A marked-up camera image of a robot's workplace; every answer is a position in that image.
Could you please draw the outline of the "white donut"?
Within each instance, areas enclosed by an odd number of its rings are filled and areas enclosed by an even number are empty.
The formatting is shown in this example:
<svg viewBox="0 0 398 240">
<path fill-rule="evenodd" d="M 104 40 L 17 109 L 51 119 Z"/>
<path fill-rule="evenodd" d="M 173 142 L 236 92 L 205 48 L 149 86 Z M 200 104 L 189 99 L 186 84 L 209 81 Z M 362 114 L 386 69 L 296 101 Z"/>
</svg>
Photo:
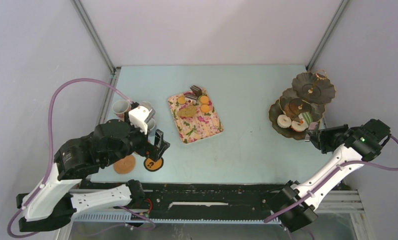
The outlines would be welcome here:
<svg viewBox="0 0 398 240">
<path fill-rule="evenodd" d="M 304 120 L 300 120 L 300 121 L 292 121 L 290 127 L 296 132 L 304 132 L 305 130 L 308 129 L 309 125 Z"/>
<path fill-rule="evenodd" d="M 292 120 L 285 114 L 281 114 L 277 117 L 277 124 L 279 127 L 286 129 L 292 125 Z"/>
</svg>

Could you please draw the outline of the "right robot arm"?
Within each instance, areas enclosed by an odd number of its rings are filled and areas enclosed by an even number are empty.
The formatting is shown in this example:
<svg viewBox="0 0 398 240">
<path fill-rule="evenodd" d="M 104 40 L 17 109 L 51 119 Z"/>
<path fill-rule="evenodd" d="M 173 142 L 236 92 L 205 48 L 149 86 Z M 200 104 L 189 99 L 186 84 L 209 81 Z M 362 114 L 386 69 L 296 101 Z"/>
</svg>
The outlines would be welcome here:
<svg viewBox="0 0 398 240">
<path fill-rule="evenodd" d="M 272 214 L 263 222 L 278 219 L 290 232 L 312 222 L 326 195 L 345 177 L 381 154 L 391 137 L 391 128 L 379 119 L 362 126 L 342 125 L 309 132 L 311 143 L 323 154 L 332 153 L 328 162 L 303 183 L 287 182 L 267 204 Z"/>
</svg>

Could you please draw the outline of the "brown oval cookie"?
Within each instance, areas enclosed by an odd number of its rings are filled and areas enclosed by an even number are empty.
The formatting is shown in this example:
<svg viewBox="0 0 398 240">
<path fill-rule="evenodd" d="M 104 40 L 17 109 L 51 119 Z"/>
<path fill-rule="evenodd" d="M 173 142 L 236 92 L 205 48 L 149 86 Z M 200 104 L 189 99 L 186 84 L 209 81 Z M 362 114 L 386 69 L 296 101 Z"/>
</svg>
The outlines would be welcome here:
<svg viewBox="0 0 398 240">
<path fill-rule="evenodd" d="M 177 115 L 181 118 L 192 118 L 196 115 L 196 113 L 197 113 L 197 106 L 189 105 L 183 109 L 180 109 L 177 112 Z"/>
</svg>

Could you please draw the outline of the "green striped cake slice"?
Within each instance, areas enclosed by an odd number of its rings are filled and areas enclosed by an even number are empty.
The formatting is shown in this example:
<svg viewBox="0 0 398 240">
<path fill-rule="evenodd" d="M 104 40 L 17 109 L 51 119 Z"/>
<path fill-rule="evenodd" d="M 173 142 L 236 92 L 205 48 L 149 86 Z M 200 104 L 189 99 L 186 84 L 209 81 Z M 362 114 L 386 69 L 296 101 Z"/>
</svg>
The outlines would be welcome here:
<svg viewBox="0 0 398 240">
<path fill-rule="evenodd" d="M 313 122 L 313 118 L 310 112 L 300 113 L 299 118 L 306 122 L 308 125 Z"/>
</svg>

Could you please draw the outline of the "three tier black cake stand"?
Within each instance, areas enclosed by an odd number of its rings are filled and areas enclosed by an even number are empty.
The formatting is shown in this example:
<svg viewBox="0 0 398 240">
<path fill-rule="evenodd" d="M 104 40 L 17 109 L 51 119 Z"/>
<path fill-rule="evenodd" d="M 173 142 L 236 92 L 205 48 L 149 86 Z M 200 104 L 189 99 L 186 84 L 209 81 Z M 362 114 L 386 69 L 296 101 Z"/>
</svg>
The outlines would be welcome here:
<svg viewBox="0 0 398 240">
<path fill-rule="evenodd" d="M 326 107 L 335 97 L 336 88 L 325 70 L 300 73 L 293 78 L 291 87 L 285 89 L 270 106 L 268 115 L 272 128 L 285 138 L 305 140 L 306 130 L 296 132 L 291 127 L 281 128 L 277 124 L 277 117 L 287 115 L 292 121 L 299 122 L 302 120 L 299 118 L 300 113 L 310 112 L 313 122 L 320 122 L 321 127 Z"/>
</svg>

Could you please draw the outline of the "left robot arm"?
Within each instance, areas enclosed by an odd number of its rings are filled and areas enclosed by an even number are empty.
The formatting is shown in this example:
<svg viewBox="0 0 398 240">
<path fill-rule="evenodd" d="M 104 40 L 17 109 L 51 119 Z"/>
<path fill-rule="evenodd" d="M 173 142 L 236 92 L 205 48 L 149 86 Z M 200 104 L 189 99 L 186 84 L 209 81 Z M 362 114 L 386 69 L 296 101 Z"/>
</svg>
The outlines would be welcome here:
<svg viewBox="0 0 398 240">
<path fill-rule="evenodd" d="M 70 190 L 87 176 L 137 153 L 154 162 L 160 160 L 170 144 L 157 130 L 154 143 L 140 128 L 112 119 L 99 124 L 90 134 L 68 140 L 56 152 L 51 171 L 39 191 L 21 193 L 17 207 L 21 232 L 48 232 L 69 224 L 77 216 L 112 207 L 139 208 L 145 202 L 142 185 L 129 180 L 117 187 L 83 194 Z"/>
</svg>

